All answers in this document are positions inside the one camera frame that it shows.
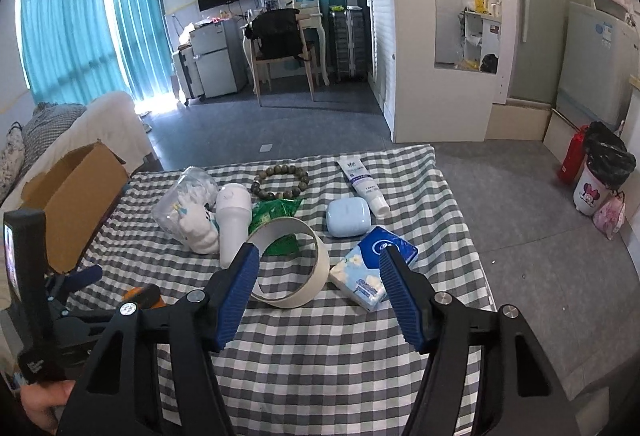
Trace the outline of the person's left hand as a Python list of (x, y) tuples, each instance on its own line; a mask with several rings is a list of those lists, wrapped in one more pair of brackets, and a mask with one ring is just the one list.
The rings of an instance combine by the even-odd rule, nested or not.
[(21, 387), (21, 403), (26, 416), (45, 432), (54, 435), (58, 429), (56, 408), (64, 407), (76, 382), (65, 380)]

